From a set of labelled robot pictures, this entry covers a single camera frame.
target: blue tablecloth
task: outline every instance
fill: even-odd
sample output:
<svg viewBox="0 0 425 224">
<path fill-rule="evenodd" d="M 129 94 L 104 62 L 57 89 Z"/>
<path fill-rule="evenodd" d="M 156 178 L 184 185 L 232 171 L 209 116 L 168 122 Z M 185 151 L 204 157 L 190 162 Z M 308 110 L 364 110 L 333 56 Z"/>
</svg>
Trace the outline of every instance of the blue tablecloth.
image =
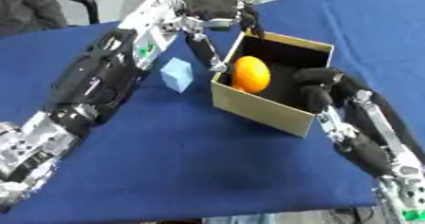
<svg viewBox="0 0 425 224">
<path fill-rule="evenodd" d="M 333 65 L 385 95 L 425 142 L 425 0 L 281 0 L 266 30 L 336 46 Z M 115 24 L 0 41 L 0 120 L 23 123 L 79 51 Z M 237 35 L 212 33 L 225 54 Z M 317 123 L 304 139 L 212 107 L 211 74 L 180 38 L 160 56 L 194 65 L 183 94 L 158 69 L 59 172 L 1 223 L 158 220 L 371 205 L 372 179 L 339 157 Z"/>
</svg>

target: robotic hand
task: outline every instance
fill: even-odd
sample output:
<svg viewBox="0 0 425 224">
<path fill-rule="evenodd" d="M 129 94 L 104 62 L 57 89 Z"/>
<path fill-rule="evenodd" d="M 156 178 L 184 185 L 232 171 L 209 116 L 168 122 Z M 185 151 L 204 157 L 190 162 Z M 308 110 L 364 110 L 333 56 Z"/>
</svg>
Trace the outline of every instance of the robotic hand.
<svg viewBox="0 0 425 224">
<path fill-rule="evenodd" d="M 203 34 L 203 28 L 227 31 L 239 24 L 243 31 L 264 37 L 259 14 L 251 4 L 238 0 L 178 0 L 176 14 L 187 32 L 186 42 L 196 58 L 212 71 L 226 72 L 227 66 L 219 59 L 212 42 Z"/>
<path fill-rule="evenodd" d="M 336 151 L 378 180 L 374 191 L 388 223 L 424 220 L 425 155 L 390 104 L 335 68 L 302 69 L 294 77 Z"/>
<path fill-rule="evenodd" d="M 93 127 L 109 121 L 180 31 L 206 68 L 226 72 L 203 29 L 234 24 L 263 36 L 258 13 L 238 0 L 146 0 L 89 45 L 22 127 L 0 123 L 0 212 L 40 189 Z"/>
</svg>

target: robot finger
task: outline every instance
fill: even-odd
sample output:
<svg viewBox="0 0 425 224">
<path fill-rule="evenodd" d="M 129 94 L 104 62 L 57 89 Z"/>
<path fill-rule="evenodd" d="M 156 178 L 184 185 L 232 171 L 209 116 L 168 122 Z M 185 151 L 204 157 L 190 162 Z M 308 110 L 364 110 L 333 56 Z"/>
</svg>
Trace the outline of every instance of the robot finger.
<svg viewBox="0 0 425 224">
<path fill-rule="evenodd" d="M 294 79 L 298 84 L 333 85 L 341 80 L 342 75 L 335 68 L 305 68 L 296 72 Z"/>
<path fill-rule="evenodd" d="M 323 112 L 333 103 L 329 93 L 319 85 L 306 85 L 301 88 L 301 95 L 305 99 L 306 109 L 314 114 Z"/>
</svg>

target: cable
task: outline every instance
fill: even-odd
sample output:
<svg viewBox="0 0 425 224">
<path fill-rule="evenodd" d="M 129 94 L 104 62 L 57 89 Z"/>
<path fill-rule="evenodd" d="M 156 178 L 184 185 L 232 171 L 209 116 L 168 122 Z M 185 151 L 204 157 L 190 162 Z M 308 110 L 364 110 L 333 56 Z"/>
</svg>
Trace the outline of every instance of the cable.
<svg viewBox="0 0 425 224">
<path fill-rule="evenodd" d="M 332 219 L 337 222 L 338 224 L 346 224 L 345 222 L 343 222 L 338 216 L 337 214 L 334 212 L 334 210 L 329 210 L 329 214 L 332 217 Z"/>
<path fill-rule="evenodd" d="M 357 208 L 351 209 L 352 213 L 349 213 L 348 215 L 351 215 L 353 217 L 352 224 L 366 224 L 366 222 L 370 221 L 375 216 L 375 211 L 373 208 L 370 209 L 370 214 L 367 216 L 364 220 L 361 219 L 360 213 L 357 210 Z M 329 215 L 332 217 L 332 219 L 338 223 L 338 224 L 346 224 L 344 221 L 342 221 L 337 213 L 335 213 L 334 210 L 329 210 Z"/>
<path fill-rule="evenodd" d="M 371 220 L 371 219 L 374 217 L 374 215 L 375 215 L 375 211 L 374 211 L 374 209 L 373 209 L 373 208 L 370 208 L 370 215 L 369 215 L 367 218 L 365 218 L 365 219 L 361 222 L 361 224 L 364 224 L 364 223 L 368 222 L 369 220 Z"/>
</svg>

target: person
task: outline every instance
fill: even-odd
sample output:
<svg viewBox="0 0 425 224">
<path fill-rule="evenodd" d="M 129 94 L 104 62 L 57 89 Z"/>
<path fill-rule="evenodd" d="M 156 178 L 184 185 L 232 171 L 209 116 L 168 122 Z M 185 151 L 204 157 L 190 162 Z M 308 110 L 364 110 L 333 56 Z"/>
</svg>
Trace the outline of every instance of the person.
<svg viewBox="0 0 425 224">
<path fill-rule="evenodd" d="M 66 26 L 56 0 L 0 0 L 0 14 L 0 39 Z"/>
</svg>

